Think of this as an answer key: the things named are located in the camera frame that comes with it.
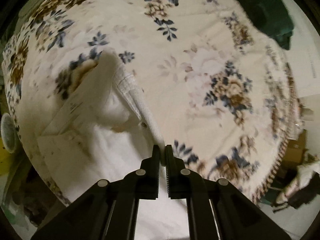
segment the stitched border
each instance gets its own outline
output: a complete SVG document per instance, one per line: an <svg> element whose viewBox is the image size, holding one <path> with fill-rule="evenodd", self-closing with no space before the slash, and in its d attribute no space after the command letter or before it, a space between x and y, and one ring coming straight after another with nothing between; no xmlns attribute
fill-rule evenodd
<svg viewBox="0 0 320 240"><path fill-rule="evenodd" d="M294 79L292 77L292 72L289 63L286 63L286 71L287 71L287 78L288 78L288 84L290 89L290 116L289 116L289 123L293 120L293 102L294 100L297 100L296 96L296 90L294 85ZM290 132L291 126L288 126L288 129L284 135L284 140L281 142L279 146L279 153L274 161L274 164L272 165L272 168L266 177L265 181L260 184L260 186L257 187L255 193L252 195L251 201L254 204L258 204L260 199L267 193L269 190L274 178L276 177L276 174L279 170L279 167L281 165L282 159L287 151L288 142L289 142L289 132Z"/></svg>

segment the folded cloth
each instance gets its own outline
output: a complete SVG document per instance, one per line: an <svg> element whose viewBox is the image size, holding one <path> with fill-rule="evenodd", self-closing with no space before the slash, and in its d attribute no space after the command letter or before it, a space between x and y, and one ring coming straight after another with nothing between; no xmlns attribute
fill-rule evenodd
<svg viewBox="0 0 320 240"><path fill-rule="evenodd" d="M71 202L99 179L123 179L150 157L154 144L163 146L146 106L140 111L133 103L133 91L143 104L117 55L103 52L99 64L37 138L52 178ZM153 136L149 127L158 134ZM167 197L164 175L159 199L140 203L135 236L143 240L188 236L185 205Z"/></svg>

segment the brown flower pattern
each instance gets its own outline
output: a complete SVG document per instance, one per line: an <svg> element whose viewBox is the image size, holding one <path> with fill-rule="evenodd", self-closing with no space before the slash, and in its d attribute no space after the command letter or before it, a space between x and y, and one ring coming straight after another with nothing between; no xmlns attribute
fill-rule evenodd
<svg viewBox="0 0 320 240"><path fill-rule="evenodd" d="M233 12L230 17L225 17L225 24L231 30L232 39L236 49L245 54L244 47L253 45L253 38L248 32L248 27L238 20L238 16Z"/></svg>
<svg viewBox="0 0 320 240"><path fill-rule="evenodd" d="M218 167L218 172L222 178L229 181L239 179L239 167L235 160L225 160L221 166Z"/></svg>
<svg viewBox="0 0 320 240"><path fill-rule="evenodd" d="M172 5L169 3L163 4L161 0L153 0L145 6L145 8L147 9L147 12L145 12L145 15L152 18L156 17L160 19L166 19L168 16L166 8L171 6Z"/></svg>
<svg viewBox="0 0 320 240"><path fill-rule="evenodd" d="M266 46L266 55L269 56L269 58L271 59L273 65L275 66L275 69L279 70L276 53L272 50L272 48L269 45Z"/></svg>
<svg viewBox="0 0 320 240"><path fill-rule="evenodd" d="M210 76L210 78L216 78L217 79L217 84L213 87L214 94L220 98L221 96L225 95L227 92L227 85L223 83L223 72L220 72L216 75Z"/></svg>
<svg viewBox="0 0 320 240"><path fill-rule="evenodd" d="M55 11L59 5L66 5L66 9L70 9L75 5L80 5L86 0L46 0L31 15L32 22L40 22L43 17Z"/></svg>
<svg viewBox="0 0 320 240"><path fill-rule="evenodd" d="M18 46L18 50L11 56L9 68L11 69L10 80L16 86L23 77L23 68L28 56L29 37L22 40Z"/></svg>

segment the metal screw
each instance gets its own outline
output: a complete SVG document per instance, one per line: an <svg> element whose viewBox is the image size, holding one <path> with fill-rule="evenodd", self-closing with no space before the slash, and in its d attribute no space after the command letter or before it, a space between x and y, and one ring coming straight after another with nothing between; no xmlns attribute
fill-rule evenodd
<svg viewBox="0 0 320 240"><path fill-rule="evenodd" d="M98 181L99 187L105 187L106 185L108 185L108 181L106 179L101 179Z"/></svg>
<svg viewBox="0 0 320 240"><path fill-rule="evenodd" d="M190 170L188 170L188 169L183 169L183 170L181 170L180 171L180 173L182 174L182 175L190 175Z"/></svg>
<svg viewBox="0 0 320 240"><path fill-rule="evenodd" d="M229 181L227 181L226 179L219 179L219 184L221 186L226 186L229 184Z"/></svg>
<svg viewBox="0 0 320 240"><path fill-rule="evenodd" d="M137 171L136 171L136 174L137 174L138 176L143 176L144 174L146 174L146 171L143 170L143 169L140 169L140 170L137 170Z"/></svg>

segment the blue leaf pattern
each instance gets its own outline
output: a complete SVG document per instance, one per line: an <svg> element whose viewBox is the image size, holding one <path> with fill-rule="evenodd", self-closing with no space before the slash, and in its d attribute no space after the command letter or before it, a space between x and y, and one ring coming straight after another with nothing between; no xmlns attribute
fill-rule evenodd
<svg viewBox="0 0 320 240"><path fill-rule="evenodd" d="M213 165L206 175L207 179L217 180L219 178L226 178L231 181L235 186L240 181L249 180L259 168L260 163L255 161L253 164L239 155L250 155L251 151L256 151L254 148L254 139L248 136L240 137L240 146L232 147L231 155L220 155L216 157L216 164Z"/></svg>
<svg viewBox="0 0 320 240"><path fill-rule="evenodd" d="M175 157L181 158L186 165L197 163L199 160L199 157L192 152L192 147L186 148L184 143L179 145L177 140L174 140L173 154Z"/></svg>
<svg viewBox="0 0 320 240"><path fill-rule="evenodd" d="M43 38L42 41L39 41L37 46L41 46L40 51L44 49L43 43L46 40L50 40L51 42L47 46L47 52L54 46L57 45L59 48L65 46L65 36L67 30L71 25L74 24L74 21L71 19L63 20L67 15L65 15L66 11L58 10L51 11L49 17L43 18L43 20L33 20L30 24L31 27L35 27L31 30L31 32L36 31L36 39L40 39L40 35L43 33L47 33L47 37Z"/></svg>
<svg viewBox="0 0 320 240"><path fill-rule="evenodd" d="M103 45L107 45L107 44L109 44L109 42L105 40L106 36L107 36L106 34L101 34L101 32L98 31L98 32L97 32L97 35L92 37L92 41L89 41L89 42L88 42L88 45L89 45L89 46L95 46L95 45L103 46Z"/></svg>
<svg viewBox="0 0 320 240"><path fill-rule="evenodd" d="M119 57L121 58L124 64L130 63L134 59L134 53L125 51L124 53L120 53Z"/></svg>
<svg viewBox="0 0 320 240"><path fill-rule="evenodd" d="M16 85L16 92L17 92L19 98L21 99L21 94L22 94L22 92L21 92L21 81Z"/></svg>
<svg viewBox="0 0 320 240"><path fill-rule="evenodd" d="M169 27L169 25L172 25L174 24L174 22L172 20L159 20L158 18L156 18L154 20L154 22L156 24L158 24L159 26L162 26L163 24L166 26L166 27L160 27L157 29L157 31L164 31L162 32L162 35L167 35L168 34L168 37L167 37L167 40L168 41L171 41L171 38L174 38L176 39L177 36L173 33L175 31L177 31L177 28L174 28L174 27Z"/></svg>

